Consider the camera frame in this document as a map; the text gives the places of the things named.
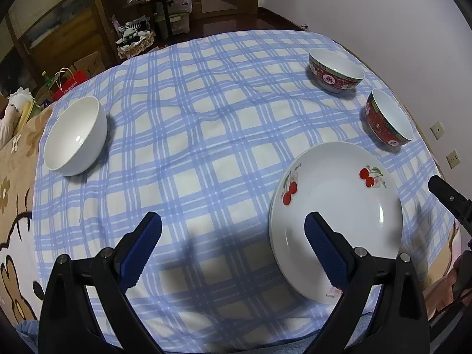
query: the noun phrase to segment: wooden floor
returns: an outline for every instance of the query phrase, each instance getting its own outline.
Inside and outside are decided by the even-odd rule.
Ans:
[[[286,29],[301,30],[298,26],[275,14],[232,14],[190,21],[190,33],[173,36],[171,41],[157,39],[158,48],[180,42],[200,39],[214,34],[237,32],[239,30]]]

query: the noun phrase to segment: checkered tablecloth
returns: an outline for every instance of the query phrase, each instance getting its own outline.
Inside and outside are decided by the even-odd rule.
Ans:
[[[268,211],[293,159],[333,140],[362,146],[391,173],[404,211],[402,249],[423,278],[453,224],[428,191],[433,159],[416,129],[399,153],[374,140],[360,115],[373,87],[388,88],[364,67],[356,91],[320,90],[308,69],[312,47],[360,64],[315,33],[226,33],[132,58],[65,95],[42,136],[36,171],[42,285],[59,254],[79,259],[114,247],[152,210],[162,217],[162,237],[127,296],[164,350],[214,352],[306,336],[332,307],[309,301],[284,279],[269,243]],[[44,144],[59,115],[86,95],[105,108],[108,139],[89,171],[64,178],[44,165]]]

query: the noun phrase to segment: wall socket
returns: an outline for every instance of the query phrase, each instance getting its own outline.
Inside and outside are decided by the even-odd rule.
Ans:
[[[448,160],[448,163],[451,169],[455,168],[461,162],[461,160],[459,159],[459,156],[457,155],[456,150],[453,150],[447,156],[445,156],[445,159]]]
[[[440,121],[436,121],[433,126],[431,126],[431,131],[433,132],[436,140],[439,140],[444,135],[444,127]]]

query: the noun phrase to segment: red shopping bag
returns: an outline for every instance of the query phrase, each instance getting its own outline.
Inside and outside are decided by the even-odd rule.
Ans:
[[[69,79],[64,84],[62,84],[60,81],[60,75],[61,73],[67,74],[67,72],[69,72]],[[81,70],[79,70],[75,72],[74,74],[72,74],[69,68],[62,68],[61,70],[59,70],[59,72],[56,73],[56,76],[57,76],[56,84],[59,86],[59,89],[53,95],[54,101],[57,101],[64,94],[70,91],[70,89],[75,88],[77,85],[89,79],[88,76],[85,74],[85,72],[82,72]]]

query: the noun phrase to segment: white plate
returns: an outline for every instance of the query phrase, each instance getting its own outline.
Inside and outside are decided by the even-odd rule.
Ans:
[[[359,177],[363,168],[370,170],[369,176],[378,177],[373,187]],[[286,205],[284,194],[290,182],[296,183],[297,192]],[[341,291],[331,286],[304,234],[305,217],[312,211],[318,211],[352,247],[362,246],[378,257],[397,256],[402,205],[392,178],[365,149],[347,142],[308,149],[284,173],[271,204],[271,245],[285,278],[305,297],[335,304]]]

